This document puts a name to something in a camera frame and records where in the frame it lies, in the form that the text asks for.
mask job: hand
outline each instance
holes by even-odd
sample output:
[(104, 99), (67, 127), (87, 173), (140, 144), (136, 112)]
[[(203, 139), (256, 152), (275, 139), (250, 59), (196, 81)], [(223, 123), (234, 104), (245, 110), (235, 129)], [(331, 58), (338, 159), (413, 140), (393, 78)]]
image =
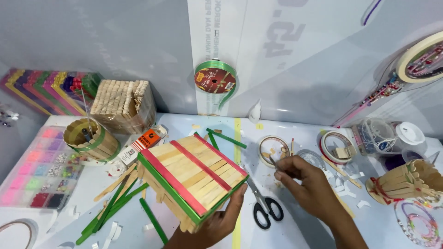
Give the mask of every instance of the hand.
[[(274, 176), (292, 193), (300, 206), (328, 226), (338, 217), (348, 215), (328, 183), (323, 171), (300, 156), (285, 157), (278, 161)], [(302, 180), (298, 184), (292, 178)]]
[(174, 232), (164, 249), (205, 249), (211, 247), (234, 231), (235, 223), (243, 205), (243, 196), (248, 185), (244, 183), (231, 195), (225, 211), (217, 211), (209, 217), (194, 234)]

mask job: white container lid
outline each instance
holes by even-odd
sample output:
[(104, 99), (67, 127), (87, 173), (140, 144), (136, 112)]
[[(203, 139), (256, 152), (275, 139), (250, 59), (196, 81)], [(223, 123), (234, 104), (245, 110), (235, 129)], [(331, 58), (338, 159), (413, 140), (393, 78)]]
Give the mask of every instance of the white container lid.
[(395, 127), (398, 137), (407, 144), (418, 145), (424, 142), (424, 134), (415, 124), (403, 122)]

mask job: qr code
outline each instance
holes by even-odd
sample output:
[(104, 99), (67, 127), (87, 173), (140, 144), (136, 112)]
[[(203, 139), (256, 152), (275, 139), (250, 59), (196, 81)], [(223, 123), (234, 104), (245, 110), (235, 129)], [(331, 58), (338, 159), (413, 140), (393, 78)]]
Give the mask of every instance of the qr code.
[(231, 88), (234, 86), (234, 84), (235, 84), (235, 82), (229, 82), (229, 83), (226, 85), (225, 89), (226, 89), (226, 90), (231, 90)]
[(136, 153), (136, 151), (134, 149), (131, 149), (130, 151), (128, 151), (128, 154), (130, 156), (134, 155)]

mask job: black scissor handle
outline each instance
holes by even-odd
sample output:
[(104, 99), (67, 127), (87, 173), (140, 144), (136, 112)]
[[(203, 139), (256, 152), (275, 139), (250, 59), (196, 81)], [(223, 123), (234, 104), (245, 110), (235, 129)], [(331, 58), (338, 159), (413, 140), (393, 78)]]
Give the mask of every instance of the black scissor handle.
[[(270, 197), (266, 197), (264, 199), (264, 201), (266, 202), (266, 205), (269, 208), (269, 214), (272, 216), (272, 218), (274, 218), (274, 220), (277, 221), (277, 222), (283, 220), (283, 209), (281, 209), (280, 204), (278, 204), (277, 201), (275, 201), (274, 199), (272, 199)], [(277, 217), (276, 214), (274, 213), (274, 211), (272, 210), (271, 203), (274, 203), (277, 206), (279, 214), (280, 214), (280, 217)]]
[[(260, 223), (260, 221), (257, 219), (257, 213), (258, 213), (258, 212), (260, 212), (260, 213), (264, 216), (264, 219), (266, 220), (266, 225), (265, 225), (265, 226), (262, 225), (262, 224)], [(268, 214), (265, 212), (265, 210), (263, 209), (263, 207), (260, 205), (260, 203), (258, 203), (258, 202), (255, 203), (253, 213), (254, 213), (254, 220), (255, 220), (255, 223), (257, 223), (257, 225), (258, 225), (261, 229), (266, 230), (266, 229), (269, 229), (269, 228), (271, 227), (271, 221), (269, 220), (269, 216), (268, 216)]]

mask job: wood shaving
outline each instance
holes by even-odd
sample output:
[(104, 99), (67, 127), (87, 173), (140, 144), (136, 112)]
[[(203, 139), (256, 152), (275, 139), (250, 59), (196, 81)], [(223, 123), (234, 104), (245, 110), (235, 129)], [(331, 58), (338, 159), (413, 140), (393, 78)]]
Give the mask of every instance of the wood shaving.
[(269, 153), (266, 152), (262, 152), (261, 155), (266, 158), (269, 158), (271, 156)]

